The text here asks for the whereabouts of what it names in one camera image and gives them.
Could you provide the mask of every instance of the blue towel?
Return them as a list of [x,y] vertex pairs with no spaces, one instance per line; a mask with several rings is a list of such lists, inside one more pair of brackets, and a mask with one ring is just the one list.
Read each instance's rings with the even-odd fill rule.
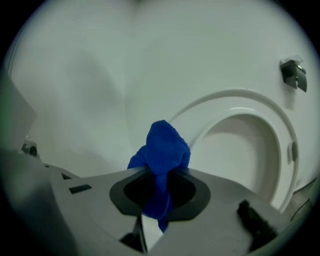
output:
[[143,209],[143,213],[158,220],[164,232],[168,226],[166,214],[172,210],[167,190],[168,172],[176,167],[187,168],[190,149],[178,132],[165,120],[154,122],[146,137],[146,144],[130,159],[128,169],[148,166],[155,175],[155,194]]

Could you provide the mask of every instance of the metal bracket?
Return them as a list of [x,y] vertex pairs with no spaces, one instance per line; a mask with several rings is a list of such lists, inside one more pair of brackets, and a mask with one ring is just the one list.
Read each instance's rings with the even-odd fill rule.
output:
[[289,60],[280,65],[283,82],[295,89],[300,88],[307,92],[306,70],[294,60]]

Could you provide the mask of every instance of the gray surface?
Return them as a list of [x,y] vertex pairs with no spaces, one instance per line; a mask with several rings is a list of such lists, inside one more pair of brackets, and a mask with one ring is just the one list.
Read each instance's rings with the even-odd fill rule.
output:
[[20,150],[37,117],[7,71],[0,68],[0,148]]
[[150,255],[245,255],[252,238],[237,216],[238,205],[242,200],[248,200],[279,232],[288,226],[288,218],[240,184],[197,170],[189,171],[208,185],[211,200],[193,220],[170,222]]
[[56,171],[49,172],[50,168],[35,157],[3,150],[0,156],[0,182],[10,205],[52,253],[141,255],[99,227],[69,191],[58,189],[69,179],[63,180]]
[[[134,230],[137,218],[120,213],[112,203],[109,191],[116,182],[131,176],[135,172],[134,170],[127,170],[96,177],[65,180],[59,177],[56,181],[52,179],[54,181],[52,184],[54,184],[56,200],[62,208],[69,208],[70,200],[72,200],[77,205],[78,211],[88,215],[97,226],[108,232],[116,240],[120,240]],[[69,196],[69,188],[84,184],[88,184],[92,188]],[[56,191],[63,191],[68,197],[65,195],[58,196]]]
[[[136,170],[63,179],[59,169],[47,168],[35,157],[6,152],[1,156],[0,180],[10,204],[57,255],[141,255],[118,241],[133,230],[136,218],[121,214],[109,197],[110,187]],[[236,213],[244,199],[279,232],[288,225],[284,215],[243,186],[189,171],[208,185],[211,200],[193,220],[170,222],[149,255],[245,255],[252,238]],[[83,184],[92,189],[70,193],[70,187]]]

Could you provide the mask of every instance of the toilet seat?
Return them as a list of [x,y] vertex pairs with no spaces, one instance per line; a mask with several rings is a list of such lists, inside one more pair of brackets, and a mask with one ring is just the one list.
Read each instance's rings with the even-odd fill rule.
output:
[[[265,170],[265,172],[268,172],[265,173],[264,180],[251,180],[251,183],[248,183],[245,180],[253,179],[253,177],[248,172],[246,173],[247,177],[244,177],[243,175],[245,175],[246,170],[244,172],[239,170],[238,174],[234,173],[233,176],[230,176],[229,173],[228,176],[228,170],[222,170],[222,172],[220,170],[220,173],[217,173],[214,169],[208,171],[205,168],[204,170],[197,168],[198,166],[205,165],[204,161],[200,161],[199,154],[196,151],[202,150],[203,152],[204,147],[201,149],[200,145],[207,139],[208,132],[212,131],[223,121],[232,118],[236,118],[237,120],[243,119],[243,122],[251,119],[260,120],[272,131],[276,141],[278,168],[277,170]],[[224,178],[238,182],[254,192],[256,192],[256,188],[252,187],[252,182],[261,184],[274,183],[270,184],[270,186],[268,185],[269,189],[273,189],[269,202],[279,211],[284,211],[296,184],[299,156],[293,161],[291,148],[293,142],[297,144],[298,142],[294,128],[288,117],[275,102],[252,90],[226,90],[213,93],[191,103],[178,112],[169,122],[190,147],[190,168],[220,177],[224,176]],[[267,142],[271,138],[265,137],[263,139]],[[210,143],[206,143],[206,147],[206,149],[210,150]],[[214,159],[214,156],[212,156],[212,161],[208,159],[207,165],[210,166],[211,163],[214,163]],[[272,175],[270,176],[271,173],[269,172],[271,171],[272,175],[275,175],[274,172],[277,172],[277,177],[274,181],[270,180]]]

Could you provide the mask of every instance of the toilet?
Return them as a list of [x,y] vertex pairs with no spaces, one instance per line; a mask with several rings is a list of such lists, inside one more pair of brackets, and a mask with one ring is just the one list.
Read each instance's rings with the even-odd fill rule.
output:
[[170,123],[190,147],[190,168],[240,183],[284,211],[296,184],[298,141],[276,103],[226,90],[191,103]]

